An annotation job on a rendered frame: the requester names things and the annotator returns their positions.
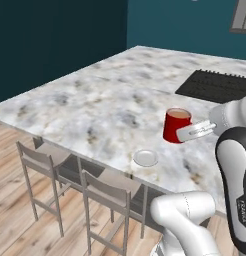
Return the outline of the grey window frame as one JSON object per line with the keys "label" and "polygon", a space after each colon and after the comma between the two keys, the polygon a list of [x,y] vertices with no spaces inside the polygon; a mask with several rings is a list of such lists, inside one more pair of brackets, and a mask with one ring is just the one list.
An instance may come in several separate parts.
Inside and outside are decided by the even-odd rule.
{"label": "grey window frame", "polygon": [[237,0],[230,31],[232,33],[246,33],[246,0]]}

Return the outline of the white saucer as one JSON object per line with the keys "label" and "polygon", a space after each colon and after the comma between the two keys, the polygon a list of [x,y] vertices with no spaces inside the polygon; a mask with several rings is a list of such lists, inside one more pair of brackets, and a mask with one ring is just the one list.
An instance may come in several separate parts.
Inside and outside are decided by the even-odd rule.
{"label": "white saucer", "polygon": [[157,164],[158,156],[157,153],[152,150],[142,149],[138,150],[134,154],[133,160],[136,164],[140,166],[151,167]]}

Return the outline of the black hob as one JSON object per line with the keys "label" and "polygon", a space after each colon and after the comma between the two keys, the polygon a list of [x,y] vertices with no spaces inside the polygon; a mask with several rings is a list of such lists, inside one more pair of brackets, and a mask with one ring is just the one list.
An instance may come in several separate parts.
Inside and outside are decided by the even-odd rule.
{"label": "black hob", "polygon": [[246,77],[210,70],[196,70],[175,93],[223,104],[246,96]]}

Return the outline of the grey bar stool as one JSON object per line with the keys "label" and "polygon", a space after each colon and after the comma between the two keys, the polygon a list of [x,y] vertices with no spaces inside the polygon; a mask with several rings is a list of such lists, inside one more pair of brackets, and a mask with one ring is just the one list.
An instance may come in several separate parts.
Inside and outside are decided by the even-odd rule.
{"label": "grey bar stool", "polygon": [[[94,239],[121,256],[126,256],[130,218],[136,219],[141,223],[140,238],[144,237],[148,187],[144,187],[142,213],[139,214],[130,209],[131,200],[141,187],[139,182],[123,175],[116,175],[109,169],[104,169],[98,177],[93,176],[86,170],[82,170],[80,175],[86,214],[88,255],[91,255],[91,240]],[[111,222],[114,222],[115,212],[120,214],[119,220],[106,237],[102,237],[90,229],[89,199],[110,209]],[[121,224],[124,224],[123,245],[122,247],[117,247],[111,242],[111,239],[116,234]]]}
{"label": "grey bar stool", "polygon": [[[59,197],[63,196],[69,188],[81,189],[80,184],[66,178],[60,173],[60,167],[70,158],[71,154],[46,143],[43,143],[36,149],[29,149],[19,141],[16,142],[16,146],[19,152],[35,220],[39,219],[36,209],[36,206],[39,206],[57,218],[60,235],[64,236]],[[53,196],[46,203],[33,196],[27,171],[28,168],[50,178]]]}

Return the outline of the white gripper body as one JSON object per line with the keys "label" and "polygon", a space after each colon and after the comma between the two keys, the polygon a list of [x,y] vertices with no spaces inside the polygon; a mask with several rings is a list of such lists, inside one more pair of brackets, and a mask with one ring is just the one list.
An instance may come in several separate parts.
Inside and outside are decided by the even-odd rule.
{"label": "white gripper body", "polygon": [[205,120],[177,129],[176,135],[180,142],[186,142],[212,133],[215,127],[215,123]]}

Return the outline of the red cup of tea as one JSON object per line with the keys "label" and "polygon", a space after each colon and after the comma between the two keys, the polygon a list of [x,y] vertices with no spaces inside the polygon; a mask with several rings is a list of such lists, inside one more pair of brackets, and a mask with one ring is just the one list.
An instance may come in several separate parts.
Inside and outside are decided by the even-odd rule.
{"label": "red cup of tea", "polygon": [[182,108],[170,108],[166,111],[163,139],[170,143],[180,143],[176,131],[191,124],[191,113]]}

